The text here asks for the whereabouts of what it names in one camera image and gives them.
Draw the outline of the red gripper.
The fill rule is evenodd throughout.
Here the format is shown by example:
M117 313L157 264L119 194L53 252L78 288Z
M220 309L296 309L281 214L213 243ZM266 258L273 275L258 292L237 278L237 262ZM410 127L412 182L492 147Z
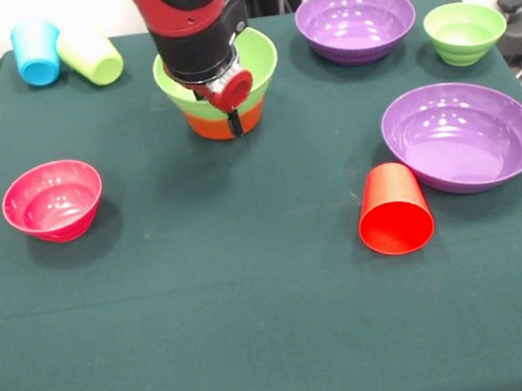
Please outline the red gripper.
M250 94L253 75L235 60L224 72L205 83L187 84L197 99L204 99L216 109L227 113L227 123L232 136L240 139L245 135L244 126L237 111Z

